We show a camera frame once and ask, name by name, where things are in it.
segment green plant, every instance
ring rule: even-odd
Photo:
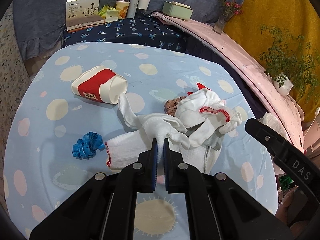
[[[282,191],[287,190],[290,187],[290,184],[293,182],[293,180],[289,177],[289,175],[284,175],[279,178],[280,181],[280,187]]]
[[[306,101],[314,95],[315,88],[320,85],[318,77],[314,74],[315,68],[320,63],[320,55],[317,50],[313,53],[310,42],[303,42],[304,37],[294,37],[288,30],[282,31],[274,26],[263,25],[261,34],[268,33],[272,36],[272,45],[268,51],[260,54],[261,61],[266,62],[265,73],[270,75],[279,87],[289,78],[293,87],[298,92],[296,101],[299,101],[308,91]]]
[[[241,5],[236,2],[236,0],[218,0],[223,8],[223,15],[228,16],[230,14],[238,15],[242,14]]]

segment speckled wall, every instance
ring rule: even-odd
[[[0,21],[0,203],[6,209],[8,194],[3,177],[4,150],[12,120],[30,85],[14,34],[12,5]]]

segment gray cable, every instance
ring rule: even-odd
[[[211,146],[207,146],[207,150],[204,154],[204,163],[203,163],[203,172],[207,172],[207,159],[208,159],[208,153],[211,151]]]

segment cylindrical container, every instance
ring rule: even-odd
[[[150,0],[139,0],[137,6],[137,17],[142,18],[144,17],[146,10],[148,9]]]
[[[100,103],[117,104],[121,93],[126,93],[128,83],[123,76],[105,66],[97,66],[82,73],[72,84],[75,95]]]
[[[138,6],[139,0],[130,0],[129,8],[127,11],[127,18],[133,19],[134,15],[136,14],[137,6]]]
[[[129,7],[128,0],[118,0],[116,1],[116,9],[119,11],[119,20],[123,20],[125,15],[127,14],[127,10]]]

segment yellow cloth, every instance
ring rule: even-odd
[[[267,51],[272,39],[261,35],[261,25],[276,26],[288,29],[294,36],[303,35],[304,41],[310,41],[312,49],[320,50],[320,19],[309,0],[244,0],[243,14],[234,16],[227,23],[224,32],[245,49],[262,66],[259,54]],[[316,69],[320,77],[320,66]],[[297,92],[290,95],[296,99]],[[305,113],[305,122],[311,121],[320,106],[319,98],[306,97],[298,101]]]

